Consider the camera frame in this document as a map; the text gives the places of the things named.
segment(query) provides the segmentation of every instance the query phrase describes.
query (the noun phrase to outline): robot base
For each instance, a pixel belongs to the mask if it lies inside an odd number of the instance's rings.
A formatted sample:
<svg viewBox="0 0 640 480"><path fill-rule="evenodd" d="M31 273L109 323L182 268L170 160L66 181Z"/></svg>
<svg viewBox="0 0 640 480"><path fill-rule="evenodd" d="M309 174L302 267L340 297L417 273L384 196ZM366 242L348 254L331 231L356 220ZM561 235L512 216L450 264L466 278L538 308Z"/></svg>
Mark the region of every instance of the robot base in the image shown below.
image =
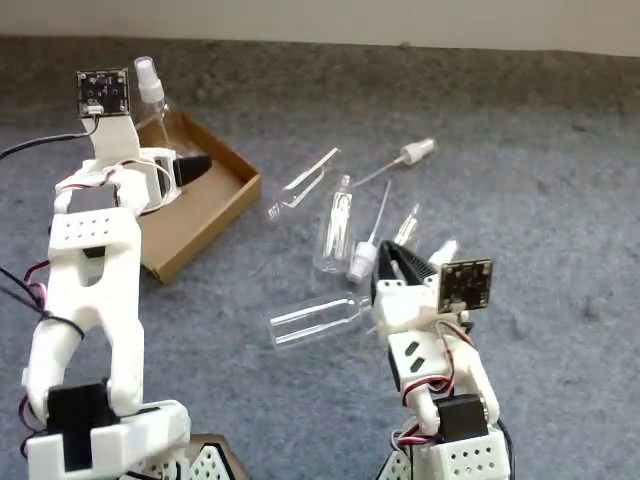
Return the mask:
<svg viewBox="0 0 640 480"><path fill-rule="evenodd" d="M393 452L377 480L507 480L509 473L504 435L489 427L482 437L413 447L413 469L406 455Z"/></svg>

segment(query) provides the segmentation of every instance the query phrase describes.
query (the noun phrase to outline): spray nozzle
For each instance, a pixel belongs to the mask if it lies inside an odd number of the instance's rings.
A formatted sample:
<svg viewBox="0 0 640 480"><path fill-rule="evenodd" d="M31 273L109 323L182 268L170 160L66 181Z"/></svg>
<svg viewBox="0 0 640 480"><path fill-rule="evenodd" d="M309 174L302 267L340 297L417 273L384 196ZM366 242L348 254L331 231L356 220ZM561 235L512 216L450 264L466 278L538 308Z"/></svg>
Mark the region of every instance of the spray nozzle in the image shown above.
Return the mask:
<svg viewBox="0 0 640 480"><path fill-rule="evenodd" d="M138 57L134 61L138 75L138 89L144 103L156 103L164 99L162 82L158 78L153 58Z"/></svg>

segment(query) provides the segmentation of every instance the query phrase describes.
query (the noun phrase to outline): gray carpet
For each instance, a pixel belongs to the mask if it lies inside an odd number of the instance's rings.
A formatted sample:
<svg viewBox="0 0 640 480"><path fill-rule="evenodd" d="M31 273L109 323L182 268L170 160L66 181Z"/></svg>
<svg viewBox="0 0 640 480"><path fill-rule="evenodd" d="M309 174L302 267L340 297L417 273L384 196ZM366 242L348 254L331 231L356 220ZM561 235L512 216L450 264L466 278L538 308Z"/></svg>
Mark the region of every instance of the gray carpet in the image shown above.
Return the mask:
<svg viewBox="0 0 640 480"><path fill-rule="evenodd" d="M419 252L457 238L496 260L475 339L517 449L518 478L635 479L640 469L640 60L355 46L0 39L0 145L77 131L76 69L152 55L166 91L254 163L264 197L339 145L355 176L427 135L429 165L395 172L387 225L418 199ZM46 254L54 183L88 142L0 165L0 258ZM367 229L384 182L358 198ZM321 293L317 201L273 228L252 208L168 286L142 276L145 398L183 402L227 436L255 479L371 478L406 412L362 329L284 354L264 311ZM0 471L25 478L16 417L35 318L3 301ZM70 381L107 373L92 332Z"/></svg>

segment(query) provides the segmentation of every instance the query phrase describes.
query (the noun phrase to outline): mounting hole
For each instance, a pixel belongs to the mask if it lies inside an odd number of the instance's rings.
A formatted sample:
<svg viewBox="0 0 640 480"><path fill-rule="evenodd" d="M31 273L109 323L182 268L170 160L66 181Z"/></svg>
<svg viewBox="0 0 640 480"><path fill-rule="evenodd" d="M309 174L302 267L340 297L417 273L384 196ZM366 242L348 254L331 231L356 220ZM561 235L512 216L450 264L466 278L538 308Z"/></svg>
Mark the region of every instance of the mounting hole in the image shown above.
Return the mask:
<svg viewBox="0 0 640 480"><path fill-rule="evenodd" d="M420 344L418 342L411 342L409 344L409 346L407 347L407 349L404 351L405 356L409 357L411 355L413 355L413 352L416 351L416 349L418 348Z"/></svg>
<svg viewBox="0 0 640 480"><path fill-rule="evenodd" d="M418 370L420 370L420 367L422 367L423 364L424 364L424 358L418 357L411 364L411 367L409 367L409 370L411 370L411 373L416 373Z"/></svg>

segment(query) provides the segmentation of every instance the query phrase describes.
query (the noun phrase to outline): circuit board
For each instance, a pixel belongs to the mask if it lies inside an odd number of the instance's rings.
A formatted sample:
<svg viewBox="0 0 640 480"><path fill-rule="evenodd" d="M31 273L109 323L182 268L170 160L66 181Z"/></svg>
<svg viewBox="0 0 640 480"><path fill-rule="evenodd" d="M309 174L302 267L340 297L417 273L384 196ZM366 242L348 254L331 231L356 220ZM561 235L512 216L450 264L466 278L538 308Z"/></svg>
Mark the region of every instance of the circuit board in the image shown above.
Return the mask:
<svg viewBox="0 0 640 480"><path fill-rule="evenodd" d="M489 303L493 260L445 263L440 271L438 313L485 308Z"/></svg>
<svg viewBox="0 0 640 480"><path fill-rule="evenodd" d="M77 76L80 118L96 114L102 117L129 114L129 71L126 68L80 71Z"/></svg>

